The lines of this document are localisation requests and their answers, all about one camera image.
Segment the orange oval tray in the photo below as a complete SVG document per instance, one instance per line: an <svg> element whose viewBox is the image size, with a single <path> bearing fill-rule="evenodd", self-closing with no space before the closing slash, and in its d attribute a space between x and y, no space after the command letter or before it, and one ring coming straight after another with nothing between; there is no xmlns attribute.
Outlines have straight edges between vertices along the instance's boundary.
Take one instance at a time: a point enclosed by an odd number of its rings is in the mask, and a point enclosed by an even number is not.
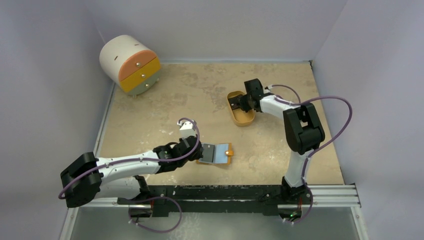
<svg viewBox="0 0 424 240"><path fill-rule="evenodd" d="M234 96L237 96L239 94L245 95L243 91L239 91L239 90L229 92L226 97L227 104L228 104L229 112L234 124L237 125L238 127L246 127L254 121L256 115L253 110L250 110L249 112L244 112L241 109L231 110L228 99Z"/></svg>

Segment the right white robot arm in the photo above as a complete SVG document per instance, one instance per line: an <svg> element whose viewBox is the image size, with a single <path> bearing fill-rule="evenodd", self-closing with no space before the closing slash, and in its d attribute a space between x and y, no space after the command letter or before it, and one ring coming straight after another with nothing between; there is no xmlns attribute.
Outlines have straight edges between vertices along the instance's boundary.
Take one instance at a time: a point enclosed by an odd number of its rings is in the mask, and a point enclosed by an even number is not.
<svg viewBox="0 0 424 240"><path fill-rule="evenodd" d="M280 196L288 204L294 203L307 191L306 173L313 151L325 140L325 131L315 106L283 99L263 87L259 79L244 82L245 92L227 95L234 122L247 125L255 113L265 113L283 120L285 140L291 153L287 171L282 177Z"/></svg>

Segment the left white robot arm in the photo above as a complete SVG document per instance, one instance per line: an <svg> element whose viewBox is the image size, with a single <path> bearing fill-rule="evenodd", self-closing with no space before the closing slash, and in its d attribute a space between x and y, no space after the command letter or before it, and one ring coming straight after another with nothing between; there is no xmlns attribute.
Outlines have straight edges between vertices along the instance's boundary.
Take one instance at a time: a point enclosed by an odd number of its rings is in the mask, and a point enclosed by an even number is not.
<svg viewBox="0 0 424 240"><path fill-rule="evenodd" d="M200 159L202 153L202 143L196 136L124 157L95 157L93 152L86 152L60 173L62 190L58 198L65 200L68 208L81 207L99 198L105 186L113 181L173 172L189 161Z"/></svg>

